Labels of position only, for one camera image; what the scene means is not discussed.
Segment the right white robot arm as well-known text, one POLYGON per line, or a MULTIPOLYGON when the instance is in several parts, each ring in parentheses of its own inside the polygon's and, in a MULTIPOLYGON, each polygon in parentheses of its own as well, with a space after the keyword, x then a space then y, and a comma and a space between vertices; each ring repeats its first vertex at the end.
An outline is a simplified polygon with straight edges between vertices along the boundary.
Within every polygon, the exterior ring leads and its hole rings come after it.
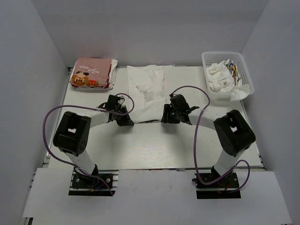
POLYGON ((171 96, 170 101, 170 104, 164 105, 161 122, 195 126, 193 144, 195 168, 198 168, 196 165, 198 127, 216 131, 222 151, 211 169, 211 180, 217 187, 224 186, 229 181, 228 175, 236 167, 241 155, 256 141, 253 130, 238 110, 231 110, 223 117, 215 119, 212 115, 206 114, 204 108, 190 107, 181 94, 171 96))

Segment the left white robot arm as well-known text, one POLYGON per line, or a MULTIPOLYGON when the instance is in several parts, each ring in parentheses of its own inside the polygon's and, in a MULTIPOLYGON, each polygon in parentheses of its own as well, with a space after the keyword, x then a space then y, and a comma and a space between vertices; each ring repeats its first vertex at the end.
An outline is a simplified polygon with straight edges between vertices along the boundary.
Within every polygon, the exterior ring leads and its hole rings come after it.
POLYGON ((133 126, 134 122, 129 116, 135 106, 133 102, 129 95, 119 93, 109 95, 105 103, 95 108, 67 106, 85 109, 87 112, 65 112, 54 135, 53 145, 69 157, 71 160, 69 164, 83 175, 83 182, 88 187, 94 187, 99 182, 98 167, 92 162, 86 150, 90 129, 113 121, 116 121, 120 127, 133 126), (132 102, 132 108, 129 111, 124 104, 125 97, 132 102))

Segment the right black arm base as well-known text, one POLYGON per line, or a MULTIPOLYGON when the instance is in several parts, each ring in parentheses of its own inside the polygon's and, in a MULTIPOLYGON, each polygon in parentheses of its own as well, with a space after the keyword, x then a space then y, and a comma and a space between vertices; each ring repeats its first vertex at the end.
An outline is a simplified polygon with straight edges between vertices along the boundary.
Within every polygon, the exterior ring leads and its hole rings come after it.
POLYGON ((240 187, 237 174, 235 172, 231 173, 226 178, 211 184, 204 185, 198 178, 192 179, 196 188, 197 199, 240 199, 241 194, 238 189, 240 187))

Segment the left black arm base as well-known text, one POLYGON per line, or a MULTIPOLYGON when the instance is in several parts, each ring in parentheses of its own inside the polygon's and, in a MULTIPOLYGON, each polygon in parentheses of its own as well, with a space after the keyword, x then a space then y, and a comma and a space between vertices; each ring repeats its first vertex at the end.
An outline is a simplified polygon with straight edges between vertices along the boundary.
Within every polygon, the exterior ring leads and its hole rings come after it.
MULTIPOLYGON (((98 175, 103 179, 114 194, 118 185, 118 171, 98 171, 98 175)), ((106 185, 95 178, 85 177, 73 171, 69 192, 70 196, 113 196, 106 185)))

